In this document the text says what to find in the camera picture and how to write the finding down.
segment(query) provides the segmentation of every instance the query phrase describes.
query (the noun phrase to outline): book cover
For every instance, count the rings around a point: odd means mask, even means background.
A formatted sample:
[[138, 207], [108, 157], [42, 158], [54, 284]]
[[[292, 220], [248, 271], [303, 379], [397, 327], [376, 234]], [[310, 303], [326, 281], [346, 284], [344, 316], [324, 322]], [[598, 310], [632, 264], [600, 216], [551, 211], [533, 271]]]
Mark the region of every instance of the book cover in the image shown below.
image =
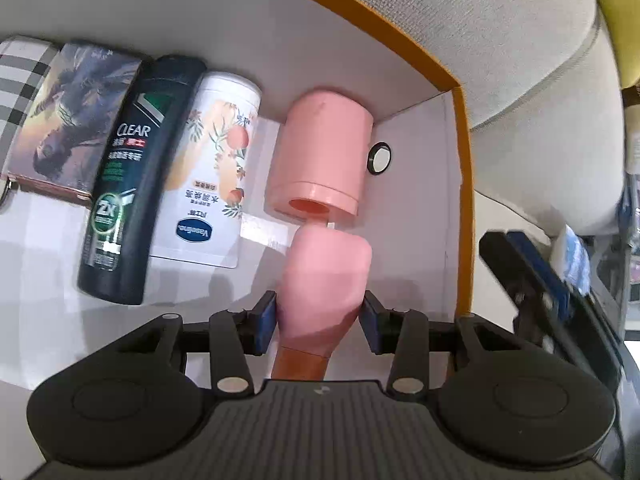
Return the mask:
[[141, 60], [67, 43], [15, 136], [6, 168], [22, 187], [89, 202], [106, 143]]

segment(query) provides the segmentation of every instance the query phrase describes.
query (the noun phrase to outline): silver screw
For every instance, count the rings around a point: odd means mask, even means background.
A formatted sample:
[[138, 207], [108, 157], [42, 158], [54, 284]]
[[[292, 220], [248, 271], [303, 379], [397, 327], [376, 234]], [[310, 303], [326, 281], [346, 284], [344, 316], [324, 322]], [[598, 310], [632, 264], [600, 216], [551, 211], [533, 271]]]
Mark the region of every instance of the silver screw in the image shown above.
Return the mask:
[[239, 394], [249, 387], [249, 383], [242, 377], [225, 377], [218, 381], [217, 386], [226, 394]]
[[400, 394], [416, 394], [424, 388], [424, 383], [414, 377], [396, 379], [391, 387]]

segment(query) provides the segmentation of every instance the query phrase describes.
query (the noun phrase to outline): gray cushion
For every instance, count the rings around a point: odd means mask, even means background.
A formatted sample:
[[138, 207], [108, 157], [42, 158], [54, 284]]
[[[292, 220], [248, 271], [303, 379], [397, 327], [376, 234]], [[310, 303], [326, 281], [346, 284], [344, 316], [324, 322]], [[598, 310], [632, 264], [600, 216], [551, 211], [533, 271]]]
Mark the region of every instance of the gray cushion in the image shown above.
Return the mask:
[[500, 116], [471, 135], [476, 189], [548, 235], [580, 235], [614, 220], [623, 187], [623, 111], [606, 30]]
[[361, 0], [423, 45], [463, 84], [482, 123], [569, 59], [595, 0]]

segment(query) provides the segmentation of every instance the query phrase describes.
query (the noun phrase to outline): shampoo bottle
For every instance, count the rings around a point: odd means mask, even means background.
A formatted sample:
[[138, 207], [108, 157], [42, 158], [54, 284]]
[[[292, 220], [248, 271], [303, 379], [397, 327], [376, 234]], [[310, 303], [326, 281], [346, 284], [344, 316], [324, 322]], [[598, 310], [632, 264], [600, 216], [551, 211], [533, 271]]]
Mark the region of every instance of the shampoo bottle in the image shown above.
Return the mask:
[[198, 59], [163, 56], [134, 82], [94, 187], [78, 275], [87, 294], [142, 303], [164, 180], [205, 70]]

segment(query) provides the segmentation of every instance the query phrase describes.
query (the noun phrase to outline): checkered box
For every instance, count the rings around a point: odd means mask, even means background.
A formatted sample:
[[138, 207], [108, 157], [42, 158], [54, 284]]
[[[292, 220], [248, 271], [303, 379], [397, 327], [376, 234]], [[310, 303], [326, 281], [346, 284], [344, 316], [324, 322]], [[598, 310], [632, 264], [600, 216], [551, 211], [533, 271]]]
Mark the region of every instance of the checkered box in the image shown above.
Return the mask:
[[58, 52], [48, 41], [23, 36], [0, 43], [0, 168]]

